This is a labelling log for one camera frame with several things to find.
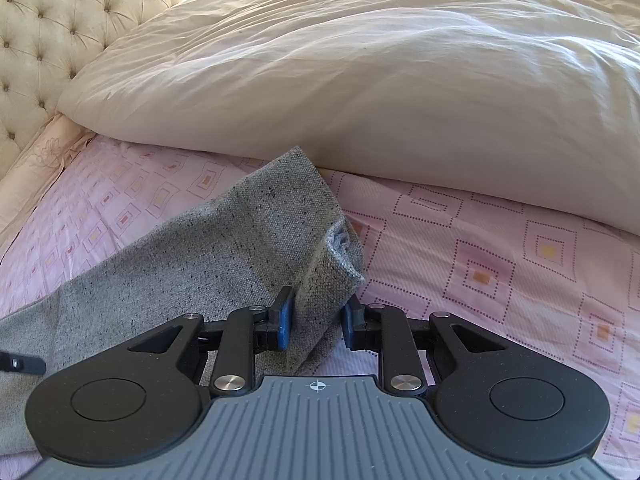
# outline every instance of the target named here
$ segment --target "patterned bed sheet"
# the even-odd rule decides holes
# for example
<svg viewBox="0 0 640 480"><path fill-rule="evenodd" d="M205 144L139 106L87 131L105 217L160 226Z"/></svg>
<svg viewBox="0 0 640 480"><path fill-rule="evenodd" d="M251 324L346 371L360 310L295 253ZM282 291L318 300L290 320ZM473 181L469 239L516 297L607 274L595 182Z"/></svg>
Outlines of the patterned bed sheet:
<svg viewBox="0 0 640 480"><path fill-rule="evenodd" d="M96 137L0 264L0 317L263 164ZM591 376L611 406L595 458L616 478L638 478L639 237L475 193L321 173L364 245L363 302L392 304L418 318L449 310ZM376 369L373 352L339 344L316 374ZM0 478L17 478L37 459L3 458Z"/></svg>

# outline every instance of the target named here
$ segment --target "beige headboard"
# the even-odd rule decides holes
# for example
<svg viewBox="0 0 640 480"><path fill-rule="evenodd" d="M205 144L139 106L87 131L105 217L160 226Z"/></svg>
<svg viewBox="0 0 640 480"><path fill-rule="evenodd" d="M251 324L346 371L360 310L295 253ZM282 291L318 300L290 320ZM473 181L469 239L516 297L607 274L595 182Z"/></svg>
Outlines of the beige headboard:
<svg viewBox="0 0 640 480"><path fill-rule="evenodd" d="M0 0L0 178L83 66L179 1Z"/></svg>

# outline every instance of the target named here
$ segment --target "cloth fold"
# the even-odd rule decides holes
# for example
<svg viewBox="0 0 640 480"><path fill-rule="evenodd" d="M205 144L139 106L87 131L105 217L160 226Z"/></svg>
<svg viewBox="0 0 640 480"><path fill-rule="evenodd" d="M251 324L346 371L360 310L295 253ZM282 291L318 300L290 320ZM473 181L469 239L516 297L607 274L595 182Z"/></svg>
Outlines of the cloth fold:
<svg viewBox="0 0 640 480"><path fill-rule="evenodd" d="M224 319L292 285L289 350L258 356L257 370L310 373L336 342L361 262L337 200L295 148L0 320L0 348L43 357L48 376L185 312ZM0 454L34 449L24 405L41 380L0 374Z"/></svg>

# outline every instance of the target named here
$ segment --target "gray ribbed plate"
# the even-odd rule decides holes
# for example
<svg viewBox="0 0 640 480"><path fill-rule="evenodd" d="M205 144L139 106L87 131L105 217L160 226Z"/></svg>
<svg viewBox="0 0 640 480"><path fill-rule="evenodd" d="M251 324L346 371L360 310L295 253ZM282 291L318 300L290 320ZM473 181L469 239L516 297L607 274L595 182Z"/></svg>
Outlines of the gray ribbed plate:
<svg viewBox="0 0 640 480"><path fill-rule="evenodd" d="M266 377L212 403L193 434L161 456L89 468L46 459L28 480L600 480L587 458L552 467L490 462L450 440L420 400L372 377Z"/></svg>

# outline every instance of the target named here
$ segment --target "speckled gray fabric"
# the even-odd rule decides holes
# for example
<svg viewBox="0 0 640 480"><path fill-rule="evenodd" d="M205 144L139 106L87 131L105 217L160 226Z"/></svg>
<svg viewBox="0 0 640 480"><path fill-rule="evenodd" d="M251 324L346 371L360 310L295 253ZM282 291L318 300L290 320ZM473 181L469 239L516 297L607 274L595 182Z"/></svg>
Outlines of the speckled gray fabric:
<svg viewBox="0 0 640 480"><path fill-rule="evenodd" d="M293 285L289 351L266 352L257 367L306 373L335 344L361 260L336 199L296 148L0 320L0 347L44 357L51 374L185 312L224 319ZM0 454L34 449L23 411L38 382L0 372Z"/></svg>

